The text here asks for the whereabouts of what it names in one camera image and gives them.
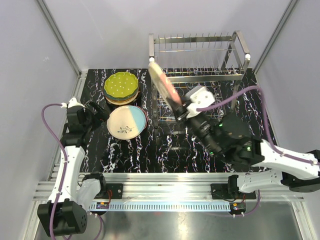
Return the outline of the cream and pink plate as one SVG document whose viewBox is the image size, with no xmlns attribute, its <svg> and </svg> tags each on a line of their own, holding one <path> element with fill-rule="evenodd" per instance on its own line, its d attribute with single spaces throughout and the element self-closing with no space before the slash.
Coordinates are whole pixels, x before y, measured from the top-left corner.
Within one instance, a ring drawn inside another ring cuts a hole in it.
<svg viewBox="0 0 320 240">
<path fill-rule="evenodd" d="M 175 87 L 156 62 L 151 61 L 148 64 L 148 72 L 155 88 L 170 109 L 172 109 L 172 107 L 178 108 L 183 105 Z"/>
</svg>

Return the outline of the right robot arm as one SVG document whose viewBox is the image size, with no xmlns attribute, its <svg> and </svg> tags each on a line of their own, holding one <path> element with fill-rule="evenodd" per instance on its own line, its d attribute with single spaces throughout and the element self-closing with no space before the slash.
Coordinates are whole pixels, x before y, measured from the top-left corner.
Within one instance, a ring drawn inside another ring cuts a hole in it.
<svg viewBox="0 0 320 240">
<path fill-rule="evenodd" d="M 231 165 L 268 168 L 264 172 L 230 175 L 227 183 L 212 189 L 213 198 L 236 200 L 275 186 L 286 186 L 297 193 L 320 189 L 319 150 L 299 153 L 273 149 L 270 142 L 252 135 L 248 124 L 232 113 L 216 124 L 204 113 L 187 117 L 190 104 L 190 101 L 182 105 L 174 103 L 173 114 L 179 123 L 192 131 L 211 158 L 223 158 Z"/>
</svg>

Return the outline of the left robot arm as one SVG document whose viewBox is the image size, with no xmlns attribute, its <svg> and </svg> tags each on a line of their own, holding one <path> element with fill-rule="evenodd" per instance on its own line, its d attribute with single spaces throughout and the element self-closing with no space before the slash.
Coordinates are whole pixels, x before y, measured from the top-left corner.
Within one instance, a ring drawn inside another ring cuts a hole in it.
<svg viewBox="0 0 320 240">
<path fill-rule="evenodd" d="M 80 168 L 86 155 L 90 134 L 108 120 L 110 111 L 96 103 L 90 104 L 96 113 L 86 108 L 75 97 L 60 103 L 66 109 L 67 122 L 62 137 L 56 141 L 60 147 L 60 165 L 53 190 L 47 203 L 40 204 L 37 216 L 51 239 L 85 232 L 89 207 L 95 198 L 107 195 L 108 187 L 102 173 L 87 174 L 78 183 Z"/>
</svg>

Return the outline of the pink dotted scalloped plate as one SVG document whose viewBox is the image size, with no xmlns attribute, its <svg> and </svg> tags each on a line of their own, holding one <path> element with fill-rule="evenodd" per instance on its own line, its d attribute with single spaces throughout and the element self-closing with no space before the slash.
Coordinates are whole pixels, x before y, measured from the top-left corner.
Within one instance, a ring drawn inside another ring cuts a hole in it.
<svg viewBox="0 0 320 240">
<path fill-rule="evenodd" d="M 148 117 L 148 112 L 145 111 L 144 109 L 142 109 L 141 107 L 139 107 L 140 110 L 143 112 L 144 116 L 145 116 L 145 125 L 144 125 L 144 129 L 147 129 L 148 124 L 149 124 L 149 117 Z"/>
</svg>

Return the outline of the cream and blue plate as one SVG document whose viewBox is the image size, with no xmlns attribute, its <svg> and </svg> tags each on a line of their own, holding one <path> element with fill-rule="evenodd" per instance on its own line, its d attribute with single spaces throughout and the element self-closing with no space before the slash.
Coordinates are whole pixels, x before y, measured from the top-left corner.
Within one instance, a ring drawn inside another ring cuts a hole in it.
<svg viewBox="0 0 320 240">
<path fill-rule="evenodd" d="M 107 120 L 110 135 L 119 140 L 131 140 L 139 136 L 147 126 L 145 112 L 138 106 L 125 105 L 111 112 Z"/>
</svg>

